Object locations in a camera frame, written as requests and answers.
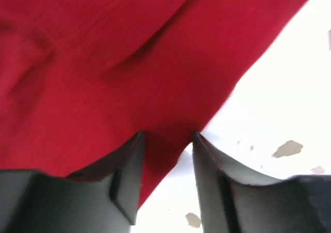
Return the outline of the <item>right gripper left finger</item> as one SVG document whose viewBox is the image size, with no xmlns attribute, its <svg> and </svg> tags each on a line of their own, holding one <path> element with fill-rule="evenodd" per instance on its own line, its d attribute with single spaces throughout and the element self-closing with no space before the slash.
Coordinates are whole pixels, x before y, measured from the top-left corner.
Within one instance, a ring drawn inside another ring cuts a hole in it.
<svg viewBox="0 0 331 233">
<path fill-rule="evenodd" d="M 1 171 L 1 232 L 129 232 L 142 183 L 144 134 L 60 178 Z"/>
</svg>

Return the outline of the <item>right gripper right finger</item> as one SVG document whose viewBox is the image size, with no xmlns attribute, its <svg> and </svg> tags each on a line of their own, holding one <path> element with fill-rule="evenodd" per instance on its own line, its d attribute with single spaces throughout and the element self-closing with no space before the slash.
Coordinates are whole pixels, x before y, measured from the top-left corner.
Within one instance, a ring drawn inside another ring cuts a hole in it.
<svg viewBox="0 0 331 233">
<path fill-rule="evenodd" d="M 330 232 L 330 176 L 280 180 L 221 152 L 199 133 L 192 143 L 204 232 Z"/>
</svg>

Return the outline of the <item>red t shirt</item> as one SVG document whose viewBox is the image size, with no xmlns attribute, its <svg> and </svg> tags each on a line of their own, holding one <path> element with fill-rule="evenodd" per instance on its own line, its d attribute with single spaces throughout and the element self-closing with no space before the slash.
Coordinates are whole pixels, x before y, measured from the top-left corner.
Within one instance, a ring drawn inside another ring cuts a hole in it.
<svg viewBox="0 0 331 233">
<path fill-rule="evenodd" d="M 140 203 L 307 0 L 1 0 L 1 168 L 146 135 Z"/>
</svg>

